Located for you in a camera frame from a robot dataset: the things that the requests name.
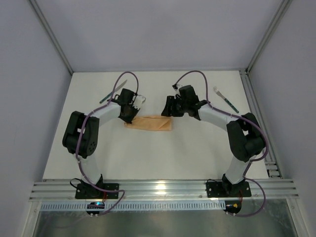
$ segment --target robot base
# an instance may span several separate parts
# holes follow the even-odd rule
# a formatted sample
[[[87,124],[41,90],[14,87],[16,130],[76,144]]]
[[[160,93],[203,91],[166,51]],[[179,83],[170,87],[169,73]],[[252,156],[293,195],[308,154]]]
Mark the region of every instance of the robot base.
[[[243,182],[243,184],[239,187],[239,191],[237,194],[228,195],[225,189],[222,186],[222,181],[213,181],[208,180],[206,182],[206,192],[208,198],[239,198],[243,196],[244,198],[251,197],[251,190],[248,182]]]
[[[103,177],[101,176],[96,186],[105,190],[119,190],[119,184],[103,183]],[[106,193],[99,191],[92,187],[90,184],[81,180],[81,183],[77,185],[75,199],[118,199],[118,193]]]

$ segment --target white tabletop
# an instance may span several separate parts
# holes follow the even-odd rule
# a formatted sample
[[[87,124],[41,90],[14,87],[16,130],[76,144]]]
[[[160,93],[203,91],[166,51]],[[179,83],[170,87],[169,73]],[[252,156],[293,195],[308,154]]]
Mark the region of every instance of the white tabletop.
[[[146,97],[139,116],[160,115],[171,87],[185,72],[135,72],[139,79],[139,94]],[[73,111],[90,112],[113,88],[121,73],[74,73],[57,127],[44,179],[80,178],[74,156],[62,146],[62,138]],[[234,104],[240,114],[249,106],[238,71],[205,72],[209,99],[213,105],[234,111],[213,92],[218,89]],[[125,88],[135,91],[132,75]],[[191,84],[200,100],[205,99],[205,83],[200,74],[189,74],[180,82]],[[221,179],[232,160],[227,133],[218,127],[198,121],[188,115],[173,118],[172,131],[142,131],[124,127],[116,118],[99,129],[95,151],[98,167],[105,179]],[[255,162],[247,177],[268,178],[264,161]]]

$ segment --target purple cable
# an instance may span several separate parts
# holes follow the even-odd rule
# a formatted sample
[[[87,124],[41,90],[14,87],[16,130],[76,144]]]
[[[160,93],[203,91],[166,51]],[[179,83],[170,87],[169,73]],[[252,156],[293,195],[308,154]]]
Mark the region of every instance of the purple cable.
[[[253,179],[246,178],[246,173],[247,173],[247,171],[249,170],[251,164],[252,164],[254,161],[260,161],[260,160],[264,159],[264,158],[268,155],[268,152],[269,152],[269,143],[268,143],[267,137],[265,136],[265,134],[263,133],[263,131],[261,130],[261,128],[260,128],[259,126],[257,126],[254,122],[252,122],[252,121],[250,121],[250,120],[248,120],[248,119],[246,119],[246,118],[244,118],[244,117],[242,117],[242,116],[233,115],[233,114],[231,114],[231,113],[228,113],[228,112],[226,112],[226,111],[223,111],[223,110],[218,109],[218,108],[216,108],[216,107],[214,107],[214,106],[211,105],[211,102],[208,100],[208,84],[207,84],[207,78],[206,78],[206,76],[205,76],[205,74],[204,74],[203,72],[198,71],[198,70],[189,71],[189,72],[185,73],[184,75],[182,75],[182,76],[176,81],[175,84],[178,84],[178,82],[179,82],[183,77],[185,77],[187,74],[190,74],[190,73],[200,73],[200,74],[202,74],[202,76],[204,77],[204,80],[205,80],[205,87],[206,87],[206,88],[205,88],[206,101],[207,101],[207,104],[209,105],[209,107],[211,107],[211,109],[213,109],[213,110],[215,110],[215,111],[217,111],[217,112],[220,112],[220,113],[222,113],[222,114],[224,114],[224,115],[231,116],[231,117],[237,118],[237,119],[241,119],[241,120],[243,120],[243,121],[245,121],[245,122],[251,124],[252,126],[254,126],[254,127],[261,133],[261,135],[262,135],[262,137],[263,137],[263,139],[264,139],[264,142],[265,142],[265,145],[266,145],[266,150],[265,150],[264,154],[263,154],[260,158],[252,159],[252,160],[249,162],[248,166],[246,167],[246,169],[245,169],[245,171],[244,171],[244,173],[243,173],[244,179],[249,180],[249,181],[252,181],[252,182],[254,182],[256,185],[259,186],[259,188],[261,189],[262,194],[263,194],[263,203],[262,203],[261,207],[259,208],[259,210],[257,210],[257,211],[254,212],[254,213],[245,214],[245,215],[242,215],[242,214],[236,214],[236,215],[235,215],[235,216],[238,216],[238,217],[254,216],[254,215],[258,214],[260,211],[262,211],[262,209],[264,208],[264,205],[266,204],[266,194],[265,194],[263,188],[260,186],[260,184],[259,184],[257,181],[255,181],[255,180],[253,180]]]
[[[81,140],[82,140],[82,136],[83,136],[83,131],[84,131],[84,128],[85,128],[85,125],[86,125],[86,123],[87,123],[88,118],[89,118],[91,115],[93,115],[95,112],[97,112],[97,111],[99,111],[99,110],[101,110],[101,109],[107,107],[107,106],[110,104],[110,102],[111,102],[111,100],[112,100],[112,98],[113,98],[113,95],[114,95],[114,92],[115,92],[115,88],[116,88],[116,86],[117,86],[118,81],[121,79],[121,77],[122,77],[124,74],[127,74],[127,73],[132,74],[132,75],[135,77],[136,82],[137,82],[136,94],[138,93],[139,81],[138,81],[137,76],[136,76],[134,73],[132,73],[132,72],[124,72],[124,73],[122,73],[122,74],[118,77],[117,81],[116,81],[115,84],[114,84],[114,87],[113,87],[113,90],[112,90],[112,93],[111,93],[111,97],[110,97],[109,101],[107,102],[107,104],[105,104],[105,105],[103,105],[103,106],[101,106],[101,107],[99,107],[99,108],[96,108],[95,110],[93,110],[92,112],[90,112],[90,113],[85,117],[85,119],[84,119],[84,121],[83,121],[83,124],[82,124],[82,127],[81,127],[80,135],[79,135],[79,138],[78,138],[77,147],[76,147],[76,154],[75,154],[75,157],[76,157],[76,159],[77,159],[77,161],[78,161],[78,163],[79,163],[79,170],[80,170],[82,176],[86,179],[86,181],[87,181],[92,187],[94,187],[94,188],[97,189],[97,190],[100,190],[100,191],[102,191],[102,192],[107,192],[107,193],[120,193],[120,192],[123,192],[122,196],[118,199],[118,201],[117,201],[115,204],[113,204],[113,206],[112,206],[111,208],[109,208],[108,210],[106,210],[106,211],[100,213],[99,216],[102,216],[102,215],[105,215],[105,214],[109,213],[114,207],[116,207],[116,206],[118,205],[118,203],[123,199],[123,197],[124,197],[124,195],[125,195],[125,190],[106,190],[106,189],[101,189],[101,188],[95,186],[95,185],[92,183],[92,181],[91,181],[91,180],[86,176],[86,174],[84,173],[84,170],[83,170],[82,165],[81,165],[80,158],[78,157],[78,155],[79,155],[79,147],[80,147],[80,144],[81,144]]]

